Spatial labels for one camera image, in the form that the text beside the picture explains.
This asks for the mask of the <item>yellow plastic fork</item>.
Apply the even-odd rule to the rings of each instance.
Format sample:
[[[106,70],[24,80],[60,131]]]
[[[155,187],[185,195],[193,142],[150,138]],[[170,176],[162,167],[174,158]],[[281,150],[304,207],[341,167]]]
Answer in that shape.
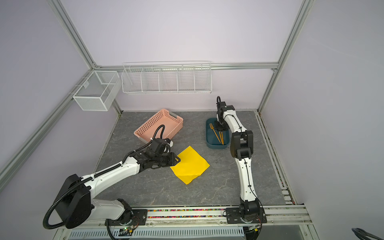
[[[212,123],[210,123],[210,124],[209,124],[209,126],[210,126],[211,130],[214,132],[214,134],[215,134],[215,136],[216,136],[217,140],[219,141],[219,143],[221,143],[221,139],[220,139],[220,137],[218,136],[218,134],[216,133],[216,131],[215,131],[215,128],[214,128],[214,126],[213,126],[213,124],[212,124]]]

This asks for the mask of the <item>yellow paper napkin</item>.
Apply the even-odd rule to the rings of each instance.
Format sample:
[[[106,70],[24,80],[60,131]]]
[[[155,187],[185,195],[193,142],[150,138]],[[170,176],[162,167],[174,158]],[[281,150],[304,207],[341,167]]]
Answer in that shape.
[[[210,164],[191,146],[183,150],[178,157],[180,162],[171,167],[171,170],[186,185],[210,167]]]

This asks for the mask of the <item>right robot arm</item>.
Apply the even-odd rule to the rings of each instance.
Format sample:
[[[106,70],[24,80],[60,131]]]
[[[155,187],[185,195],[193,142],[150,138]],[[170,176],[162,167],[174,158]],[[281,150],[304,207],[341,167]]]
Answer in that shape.
[[[238,168],[240,178],[240,216],[245,222],[263,219],[263,209],[256,194],[252,174],[254,135],[239,120],[232,105],[227,105],[217,97],[217,121],[219,128],[230,130],[230,152]]]

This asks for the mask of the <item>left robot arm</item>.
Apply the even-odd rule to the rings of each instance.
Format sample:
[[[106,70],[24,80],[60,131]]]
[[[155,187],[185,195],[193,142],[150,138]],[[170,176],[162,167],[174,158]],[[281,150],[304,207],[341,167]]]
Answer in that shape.
[[[173,142],[164,138],[165,125],[156,129],[144,146],[126,154],[122,161],[101,171],[79,177],[73,174],[65,180],[57,197],[43,218],[47,230],[73,229],[90,220],[105,220],[130,225],[135,217],[132,207],[123,199],[98,200],[98,194],[116,183],[147,169],[173,167],[181,160],[171,152]]]

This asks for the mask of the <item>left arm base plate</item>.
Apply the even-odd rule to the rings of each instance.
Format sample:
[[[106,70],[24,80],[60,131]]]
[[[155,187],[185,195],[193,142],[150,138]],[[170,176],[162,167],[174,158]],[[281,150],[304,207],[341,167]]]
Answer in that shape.
[[[148,209],[125,211],[117,220],[106,220],[105,226],[143,226],[146,224]]]

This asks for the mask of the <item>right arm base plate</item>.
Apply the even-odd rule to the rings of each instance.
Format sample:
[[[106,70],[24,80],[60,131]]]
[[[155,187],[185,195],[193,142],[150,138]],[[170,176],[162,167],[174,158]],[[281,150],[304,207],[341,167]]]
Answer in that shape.
[[[223,216],[228,224],[265,224],[267,223],[266,213],[260,208],[258,213],[246,214],[242,213],[239,207],[226,208]]]

